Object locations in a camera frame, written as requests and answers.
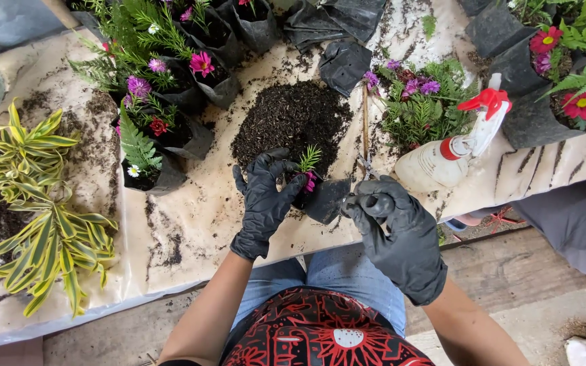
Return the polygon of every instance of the table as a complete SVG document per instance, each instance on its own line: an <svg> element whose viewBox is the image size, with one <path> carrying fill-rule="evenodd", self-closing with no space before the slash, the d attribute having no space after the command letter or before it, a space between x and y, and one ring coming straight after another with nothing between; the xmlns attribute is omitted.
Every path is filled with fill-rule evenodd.
<svg viewBox="0 0 586 366"><path fill-rule="evenodd" d="M367 47L388 46L394 59L403 59L407 55L409 61L417 64L449 55L458 57L468 71L468 80L472 80L476 69L466 54L473 50L473 46L464 36L468 20L457 2L441 1L433 6L427 2L403 3L394 0L389 4L382 26ZM437 18L437 29L426 41L420 18L429 13ZM82 30L80 34L93 39L88 31ZM71 184L77 184L74 203L95 212L116 208L112 212L120 221L121 231L115 236L117 260L111 264L108 285L105 290L100 290L97 277L82 276L82 285L89 294L86 314L71 320L69 304L60 287L54 289L40 311L26 319L22 310L28 298L24 294L2 298L6 292L0 284L0 344L70 328L165 294L186 290L211 278L228 252L232 237L241 227L243 199L234 188L231 173L234 162L230 157L230 143L247 112L240 107L252 106L257 92L276 81L295 83L297 80L319 79L318 50L309 60L313 67L308 71L273 66L281 65L283 59L295 64L297 56L295 49L279 43L238 72L243 94L237 97L230 111L215 107L206 110L202 120L216 121L215 142L205 161L187 162L189 180L172 194L153 197L124 189L118 168L119 155L113 143L102 151L101 156L105 159L98 165L79 163L74 169L80 175L69 180ZM88 57L93 55L72 32L1 54L0 70L4 72L10 91L0 107L0 123L7 122L2 111L12 96L51 89L52 97L46 108L71 108L77 119L89 127L84 138L111 142L113 131L106 126L116 115L115 107L109 106L98 113L89 112L85 106L93 98L91 85L75 76L66 63L67 58ZM354 112L354 120L340 142L338 159L330 168L329 174L333 178L344 178L352 172L358 153L354 141L362 134L360 90L355 90L347 102ZM372 160L374 168L386 172L392 169L396 158L388 156L388 148L384 146L386 134L375 129L382 113L382 107L377 106L381 107L381 104L373 101L369 108L370 143L379 147ZM107 175L114 169L117 179L114 180L116 184L111 185L113 180ZM361 173L357 171L356 174L360 179ZM500 132L494 137L492 146L470 162L468 177L457 187L433 194L412 194L437 219L444 220L585 179L586 135L560 144L515 151ZM290 214L272 237L268 258L259 259L256 265L358 240L359 233L349 220L338 218L325 226ZM176 258L177 254L181 256L181 262L168 264L168 260Z"/></svg>

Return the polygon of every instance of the red and black patterned shirt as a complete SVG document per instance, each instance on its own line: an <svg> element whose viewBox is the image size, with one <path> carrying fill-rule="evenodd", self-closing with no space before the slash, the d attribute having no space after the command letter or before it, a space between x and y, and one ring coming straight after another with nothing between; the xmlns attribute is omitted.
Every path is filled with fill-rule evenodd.
<svg viewBox="0 0 586 366"><path fill-rule="evenodd" d="M434 366L376 310L350 296L292 287L232 330L223 366ZM163 366L196 365L171 361Z"/></svg>

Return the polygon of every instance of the gloved hand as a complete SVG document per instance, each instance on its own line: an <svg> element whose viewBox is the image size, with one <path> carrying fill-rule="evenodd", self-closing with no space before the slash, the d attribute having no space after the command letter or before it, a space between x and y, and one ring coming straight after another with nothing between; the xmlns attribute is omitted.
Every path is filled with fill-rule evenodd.
<svg viewBox="0 0 586 366"><path fill-rule="evenodd" d="M297 163L281 160L288 155L288 148L274 148L257 156L246 168L248 183L243 180L238 165L232 168L236 188L246 198L246 212L243 214L243 229L232 240L230 250L249 261L268 255L268 240L307 183L307 176L300 174L281 192L277 191L275 179L285 171L297 169Z"/></svg>
<svg viewBox="0 0 586 366"><path fill-rule="evenodd" d="M395 208L386 217L390 237L386 237L366 207L345 201L343 211L353 220L363 236L365 253L370 261L415 306L428 305L442 292L447 279L447 265L440 257L435 219L396 180L382 175L357 185L357 195L387 194Z"/></svg>

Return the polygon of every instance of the gray pants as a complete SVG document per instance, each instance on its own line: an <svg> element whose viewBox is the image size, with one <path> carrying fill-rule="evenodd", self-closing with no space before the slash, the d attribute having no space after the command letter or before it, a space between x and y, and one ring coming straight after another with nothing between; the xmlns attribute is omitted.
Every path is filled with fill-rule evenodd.
<svg viewBox="0 0 586 366"><path fill-rule="evenodd" d="M539 230L572 267L586 274L586 181L508 203ZM482 218L500 207L471 212Z"/></svg>

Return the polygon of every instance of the white bottle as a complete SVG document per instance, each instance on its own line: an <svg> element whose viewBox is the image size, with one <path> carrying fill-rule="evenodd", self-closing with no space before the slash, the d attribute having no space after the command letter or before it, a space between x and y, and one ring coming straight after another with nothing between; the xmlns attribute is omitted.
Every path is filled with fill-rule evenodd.
<svg viewBox="0 0 586 366"><path fill-rule="evenodd" d="M501 75L493 74L488 88L499 93L500 84ZM474 128L468 135L431 141L399 158L395 163L395 173L402 186L409 191L429 192L454 187L467 177L469 156L476 157L483 153L511 107L507 95L504 92L501 94L505 100L500 102L499 110L486 119L487 109L484 107L478 112Z"/></svg>

